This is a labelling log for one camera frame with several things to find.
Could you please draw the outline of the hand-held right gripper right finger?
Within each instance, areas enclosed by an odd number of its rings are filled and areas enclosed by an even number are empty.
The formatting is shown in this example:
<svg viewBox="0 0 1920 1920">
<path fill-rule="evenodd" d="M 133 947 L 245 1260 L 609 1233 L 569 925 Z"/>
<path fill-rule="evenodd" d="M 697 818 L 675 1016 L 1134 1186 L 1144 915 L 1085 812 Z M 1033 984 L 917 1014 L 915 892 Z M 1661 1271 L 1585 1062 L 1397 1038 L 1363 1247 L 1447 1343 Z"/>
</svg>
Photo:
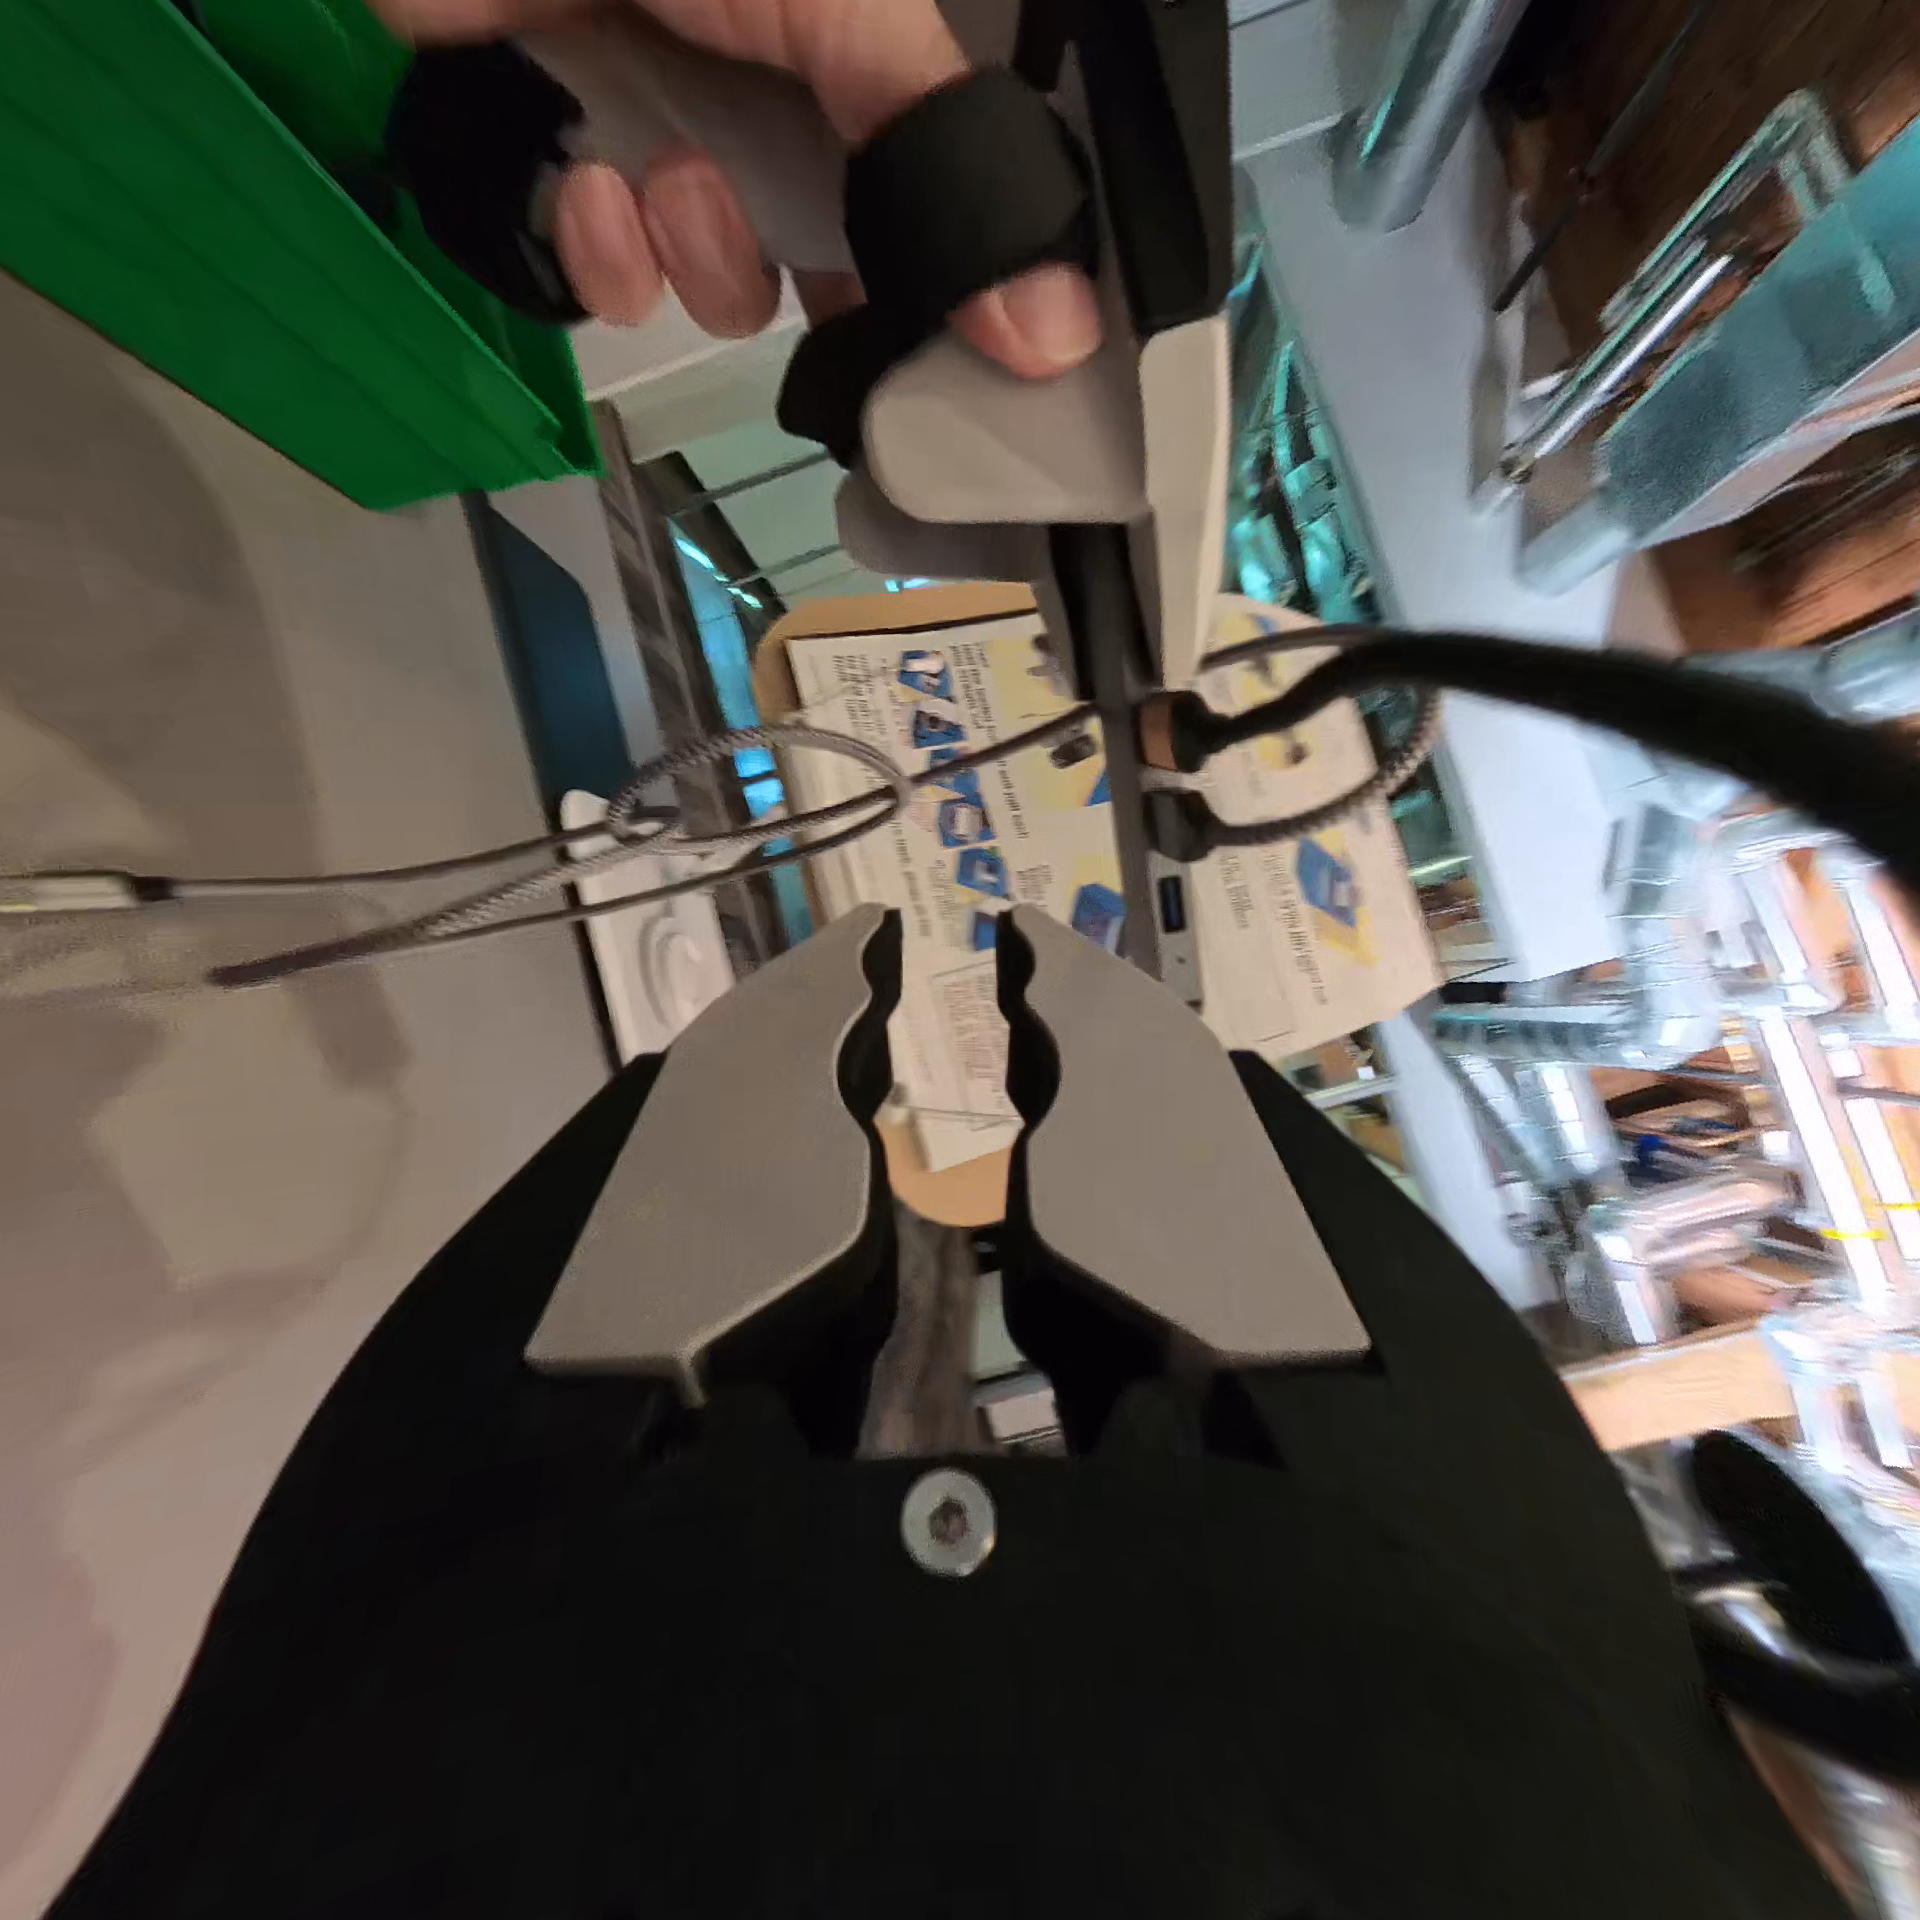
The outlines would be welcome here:
<svg viewBox="0 0 1920 1920">
<path fill-rule="evenodd" d="M 1231 1058 L 1173 989 L 1019 906 L 1000 918 L 1007 1324 L 1066 1450 L 1129 1409 L 1202 1434 L 1233 1383 L 1373 1361 L 1367 1329 Z"/>
</svg>

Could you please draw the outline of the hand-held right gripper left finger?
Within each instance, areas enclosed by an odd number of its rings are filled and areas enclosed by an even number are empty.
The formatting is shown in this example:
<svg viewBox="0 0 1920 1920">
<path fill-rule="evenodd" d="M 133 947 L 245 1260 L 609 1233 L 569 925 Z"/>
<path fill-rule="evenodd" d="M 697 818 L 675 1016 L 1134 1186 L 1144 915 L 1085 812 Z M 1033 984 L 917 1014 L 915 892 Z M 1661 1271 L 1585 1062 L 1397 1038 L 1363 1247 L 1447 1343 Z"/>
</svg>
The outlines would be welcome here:
<svg viewBox="0 0 1920 1920">
<path fill-rule="evenodd" d="M 527 1343 L 549 1377 L 639 1377 L 697 1411 L 771 1393 L 849 1458 L 899 1310 L 874 1130 L 900 915 L 860 906 L 663 1053 Z"/>
</svg>

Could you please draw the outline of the dark grey usb hub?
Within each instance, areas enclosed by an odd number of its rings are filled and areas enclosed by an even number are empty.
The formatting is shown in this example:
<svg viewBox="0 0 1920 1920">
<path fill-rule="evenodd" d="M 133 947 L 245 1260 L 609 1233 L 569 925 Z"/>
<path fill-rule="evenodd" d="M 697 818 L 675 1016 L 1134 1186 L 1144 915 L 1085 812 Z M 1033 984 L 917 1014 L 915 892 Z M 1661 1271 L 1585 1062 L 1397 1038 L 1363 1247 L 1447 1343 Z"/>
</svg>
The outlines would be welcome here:
<svg viewBox="0 0 1920 1920">
<path fill-rule="evenodd" d="M 1139 747 L 1139 709 L 1158 688 L 1129 537 L 1110 522 L 1046 532 L 1050 606 L 1066 622 L 1069 675 L 1102 727 L 1106 809 L 1115 818 L 1124 920 L 1116 955 L 1202 1011 L 1202 962 L 1188 872 L 1153 841 L 1153 783 Z"/>
</svg>

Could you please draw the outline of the person's left hand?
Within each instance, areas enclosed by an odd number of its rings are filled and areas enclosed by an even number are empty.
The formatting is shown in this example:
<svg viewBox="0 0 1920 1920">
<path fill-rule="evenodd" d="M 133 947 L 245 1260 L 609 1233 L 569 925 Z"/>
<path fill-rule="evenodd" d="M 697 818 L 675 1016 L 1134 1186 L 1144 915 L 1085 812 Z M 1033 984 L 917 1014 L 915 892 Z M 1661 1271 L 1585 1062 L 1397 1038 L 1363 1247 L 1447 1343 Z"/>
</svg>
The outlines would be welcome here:
<svg viewBox="0 0 1920 1920">
<path fill-rule="evenodd" d="M 765 332 L 845 390 L 934 344 L 1019 391 L 1106 346 L 1091 165 L 942 4 L 377 4 L 429 243 L 527 322 Z"/>
</svg>

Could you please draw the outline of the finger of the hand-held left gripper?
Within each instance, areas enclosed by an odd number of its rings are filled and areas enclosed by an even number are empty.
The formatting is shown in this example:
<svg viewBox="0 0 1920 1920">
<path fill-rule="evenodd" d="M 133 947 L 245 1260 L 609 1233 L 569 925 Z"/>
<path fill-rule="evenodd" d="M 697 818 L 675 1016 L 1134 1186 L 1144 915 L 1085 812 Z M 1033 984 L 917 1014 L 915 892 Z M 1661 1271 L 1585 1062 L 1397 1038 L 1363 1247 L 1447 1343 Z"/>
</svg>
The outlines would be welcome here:
<svg viewBox="0 0 1920 1920">
<path fill-rule="evenodd" d="M 862 482 L 926 522 L 1110 522 L 1129 537 L 1157 682 L 1191 682 L 1225 577 L 1228 317 L 1116 332 L 1058 380 L 1016 380 L 956 340 L 882 377 Z"/>
<path fill-rule="evenodd" d="M 926 522 L 872 482 L 836 491 L 844 553 L 884 582 L 1035 586 L 1050 577 L 1046 528 L 1028 522 Z"/>
</svg>

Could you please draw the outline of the rectangular metal duct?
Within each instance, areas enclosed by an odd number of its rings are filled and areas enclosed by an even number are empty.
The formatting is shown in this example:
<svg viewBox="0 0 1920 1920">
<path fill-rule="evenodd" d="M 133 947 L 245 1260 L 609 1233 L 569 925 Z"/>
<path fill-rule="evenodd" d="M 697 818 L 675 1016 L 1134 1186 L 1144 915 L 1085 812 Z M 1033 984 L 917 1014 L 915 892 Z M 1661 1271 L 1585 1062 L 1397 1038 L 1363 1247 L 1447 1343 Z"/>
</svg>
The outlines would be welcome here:
<svg viewBox="0 0 1920 1920">
<path fill-rule="evenodd" d="M 1745 520 L 1916 404 L 1916 121 L 1855 166 L 1823 97 L 1794 93 L 1600 322 L 1496 472 L 1496 496 L 1523 492 L 1645 377 L 1581 503 L 1518 555 L 1538 594 Z"/>
</svg>

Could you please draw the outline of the instruction poster on wooden board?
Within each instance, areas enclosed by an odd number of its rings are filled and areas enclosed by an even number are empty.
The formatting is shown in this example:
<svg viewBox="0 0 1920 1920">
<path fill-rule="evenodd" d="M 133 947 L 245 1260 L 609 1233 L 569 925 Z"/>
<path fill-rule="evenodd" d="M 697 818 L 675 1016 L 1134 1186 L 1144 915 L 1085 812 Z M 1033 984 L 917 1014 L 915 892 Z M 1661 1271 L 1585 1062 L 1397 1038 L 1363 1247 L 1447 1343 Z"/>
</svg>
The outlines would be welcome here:
<svg viewBox="0 0 1920 1920">
<path fill-rule="evenodd" d="M 890 906 L 905 920 L 905 989 L 890 1019 L 894 1097 L 882 1144 L 899 1195 L 948 1227 L 1001 1215 L 1016 1110 L 1001 1091 L 995 918 L 1040 906 L 1116 951 L 1106 759 L 1095 718 L 976 772 L 952 760 L 1066 718 L 1072 698 L 1042 652 L 1042 622 L 1013 589 L 838 597 L 781 617 L 754 661 L 766 718 L 860 738 L 899 767 L 937 772 L 890 827 L 814 863 L 823 918 Z M 1373 774 L 1351 705 L 1306 732 L 1212 759 L 1198 790 L 1228 824 L 1335 802 Z M 1360 966 L 1331 962 L 1331 920 L 1309 909 L 1292 845 L 1215 852 L 1188 875 L 1202 1019 L 1270 1066 L 1331 1066 L 1360 1014 Z"/>
</svg>

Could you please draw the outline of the white charging pad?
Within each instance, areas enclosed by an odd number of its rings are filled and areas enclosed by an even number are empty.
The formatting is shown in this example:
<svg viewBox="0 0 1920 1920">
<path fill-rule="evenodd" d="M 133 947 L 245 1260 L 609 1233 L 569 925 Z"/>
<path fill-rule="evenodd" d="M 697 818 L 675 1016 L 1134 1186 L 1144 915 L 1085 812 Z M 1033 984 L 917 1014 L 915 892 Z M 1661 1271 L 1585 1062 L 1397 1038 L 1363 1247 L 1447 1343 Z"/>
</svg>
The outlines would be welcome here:
<svg viewBox="0 0 1920 1920">
<path fill-rule="evenodd" d="M 737 975 L 711 892 L 693 889 L 693 879 L 716 872 L 717 858 L 665 848 L 595 867 L 610 852 L 610 841 L 597 833 L 604 812 L 609 802 L 588 790 L 561 797 L 561 827 L 588 829 L 565 848 L 585 869 L 572 900 L 577 909 L 610 909 L 577 920 L 576 931 L 588 941 L 610 1056 L 628 1066 L 665 1053 L 735 987 Z"/>
</svg>

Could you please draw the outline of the green plastic bin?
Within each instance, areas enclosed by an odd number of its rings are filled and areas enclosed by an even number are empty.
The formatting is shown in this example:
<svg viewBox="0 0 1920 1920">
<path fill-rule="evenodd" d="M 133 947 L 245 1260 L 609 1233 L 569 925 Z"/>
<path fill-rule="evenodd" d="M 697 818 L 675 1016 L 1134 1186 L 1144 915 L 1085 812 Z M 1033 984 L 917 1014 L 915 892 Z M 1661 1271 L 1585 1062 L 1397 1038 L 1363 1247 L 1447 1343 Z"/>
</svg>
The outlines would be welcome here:
<svg viewBox="0 0 1920 1920">
<path fill-rule="evenodd" d="M 3 268 L 365 510 L 597 477 L 565 328 L 431 243 L 365 4 L 3 4 Z"/>
</svg>

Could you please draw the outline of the black cable orange plug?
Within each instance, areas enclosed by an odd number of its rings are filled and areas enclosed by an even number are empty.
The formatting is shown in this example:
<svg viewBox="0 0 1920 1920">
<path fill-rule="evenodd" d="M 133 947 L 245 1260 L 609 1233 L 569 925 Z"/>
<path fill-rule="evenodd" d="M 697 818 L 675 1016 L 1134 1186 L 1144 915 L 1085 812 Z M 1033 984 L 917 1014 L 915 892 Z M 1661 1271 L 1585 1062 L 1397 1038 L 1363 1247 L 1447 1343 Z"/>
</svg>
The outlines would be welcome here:
<svg viewBox="0 0 1920 1920">
<path fill-rule="evenodd" d="M 1690 1439 L 1690 1496 L 1730 1547 L 1682 1572 L 1713 1690 L 1776 1735 L 1916 1788 L 1916 1427 L 1890 1355 L 1916 1350 L 1916 1179 L 1877 1119 L 1916 1091 L 1870 1088 L 1868 1056 L 1916 1053 L 1916 627 L 1825 649 L 1709 661 L 1581 652 L 1476 633 L 1316 627 L 1241 639 L 1205 669 L 1321 649 L 1245 712 L 1153 692 L 1139 747 L 1153 841 L 1182 867 L 1268 845 L 1394 795 L 1426 759 L 1444 697 L 1613 732 L 1661 764 L 1613 867 L 1619 975 L 1596 989 L 1439 995 L 1426 1032 L 1500 1149 L 1555 1215 L 1570 1310 L 1619 1350 L 1674 1340 L 1680 1279 L 1762 1246 L 1799 1198 L 1820 1288 L 1762 1321 L 1799 1450 L 1766 1455 L 1733 1415 Z M 1335 802 L 1228 824 L 1212 759 L 1351 705 L 1373 774 Z M 1629 1175 L 1592 1075 L 1690 1079 L 1727 1038 L 1789 1135 L 1784 1195 L 1757 1155 Z"/>
</svg>

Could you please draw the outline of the round corrugated metal duct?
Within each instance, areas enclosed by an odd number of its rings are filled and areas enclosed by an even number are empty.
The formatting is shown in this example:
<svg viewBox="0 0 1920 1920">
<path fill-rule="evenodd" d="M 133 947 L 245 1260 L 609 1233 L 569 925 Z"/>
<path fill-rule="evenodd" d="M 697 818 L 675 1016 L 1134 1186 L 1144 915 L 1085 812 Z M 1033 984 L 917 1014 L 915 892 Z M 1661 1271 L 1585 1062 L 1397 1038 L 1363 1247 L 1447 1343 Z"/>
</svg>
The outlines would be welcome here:
<svg viewBox="0 0 1920 1920">
<path fill-rule="evenodd" d="M 1426 207 L 1528 4 L 1397 4 L 1384 55 L 1331 129 L 1331 209 L 1360 233 L 1407 228 Z"/>
</svg>

